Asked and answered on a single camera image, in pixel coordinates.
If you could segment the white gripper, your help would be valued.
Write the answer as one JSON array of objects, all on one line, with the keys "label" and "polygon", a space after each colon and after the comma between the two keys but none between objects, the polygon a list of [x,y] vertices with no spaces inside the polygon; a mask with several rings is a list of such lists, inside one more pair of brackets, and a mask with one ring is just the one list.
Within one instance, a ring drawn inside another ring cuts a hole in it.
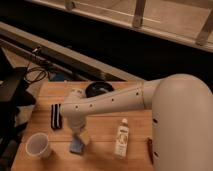
[{"label": "white gripper", "polygon": [[86,130],[86,119],[67,119],[68,127],[72,130],[72,139],[73,141],[79,141],[79,137],[77,134],[80,134],[81,141],[88,145],[90,143],[90,136]]}]

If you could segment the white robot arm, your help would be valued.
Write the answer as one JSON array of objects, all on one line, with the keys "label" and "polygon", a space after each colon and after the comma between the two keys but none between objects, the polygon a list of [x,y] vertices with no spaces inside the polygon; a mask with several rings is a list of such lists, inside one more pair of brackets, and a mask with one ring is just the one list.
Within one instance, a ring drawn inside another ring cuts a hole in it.
[{"label": "white robot arm", "polygon": [[213,171],[213,92],[199,78],[174,74],[86,98],[72,90],[61,114],[75,133],[88,115],[152,111],[154,171]]}]

